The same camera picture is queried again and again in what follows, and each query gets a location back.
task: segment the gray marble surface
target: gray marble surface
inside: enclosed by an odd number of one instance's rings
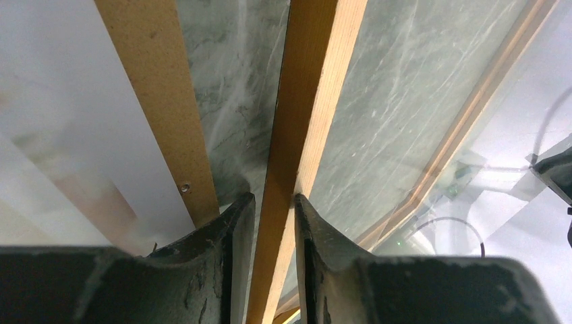
[[[177,0],[219,204],[260,210],[289,0]]]
[[[327,221],[353,240],[407,197],[525,4],[369,1],[310,195]]]
[[[525,3],[369,1],[310,196],[326,220],[355,239],[407,196]],[[260,210],[289,1],[177,4],[219,201]]]

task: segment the wooden board edge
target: wooden board edge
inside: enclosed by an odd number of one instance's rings
[[[173,185],[194,225],[201,227],[218,216],[219,204],[175,0],[95,3],[173,176]]]
[[[367,0],[292,0],[246,323],[272,323]]]
[[[293,308],[291,310],[287,310],[284,313],[276,316],[272,321],[272,324],[287,324],[290,323],[294,319],[294,317],[300,314],[300,307]]]
[[[371,252],[420,208],[423,200],[433,188],[439,173],[458,151],[506,73],[526,50],[558,2],[559,0],[532,0],[527,4],[469,95],[463,105],[464,108],[455,118],[455,122],[449,128],[433,158],[424,168],[426,172],[415,184],[417,189],[399,204],[395,211],[381,217],[359,236],[356,240],[358,245]],[[298,297],[298,294],[293,294],[278,305],[276,314],[299,308]]]

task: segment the mdf board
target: mdf board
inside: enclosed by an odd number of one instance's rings
[[[96,5],[2,1],[0,34],[4,203],[56,244],[111,242],[146,254],[190,233]],[[100,221],[120,231],[106,233]]]
[[[175,0],[95,3],[194,225],[203,226],[219,204]]]
[[[409,196],[526,4],[369,2],[310,195],[320,215],[355,240]]]

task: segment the white panel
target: white panel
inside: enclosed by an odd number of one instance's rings
[[[53,182],[83,214],[101,220],[97,207],[118,204],[106,214],[125,218],[116,240],[130,236],[146,250],[194,229],[91,0],[0,1],[0,134],[44,174],[43,186]],[[39,191],[26,194],[55,194]]]
[[[56,243],[109,244],[54,184],[3,136],[0,136],[0,166],[0,197],[4,203],[56,239]]]

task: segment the wooden slat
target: wooden slat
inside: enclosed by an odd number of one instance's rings
[[[300,308],[295,308],[295,309],[291,309],[289,311],[286,311],[280,315],[278,315],[276,318],[274,318],[274,321],[272,321],[272,324],[284,324],[284,323],[290,323],[290,321],[292,321],[294,319],[294,317],[298,316],[298,314],[300,314]]]
[[[310,195],[366,0],[292,0],[247,323],[272,323],[294,247],[293,194]]]
[[[200,227],[219,214],[219,204],[175,0],[95,3],[175,180],[173,185]],[[181,190],[186,184],[188,190]]]
[[[380,221],[357,238],[356,242],[362,248],[366,248],[369,251],[373,250],[373,248],[403,225],[421,206],[423,200],[435,185],[439,174],[459,150],[499,84],[526,50],[558,2],[559,0],[531,0],[524,7],[482,74],[479,82],[469,95],[455,122],[449,128],[447,135],[424,168],[424,174],[415,184],[415,191],[400,204],[400,207],[394,213],[382,217]],[[298,294],[290,293],[289,295],[290,297],[277,308],[277,315],[299,309]]]

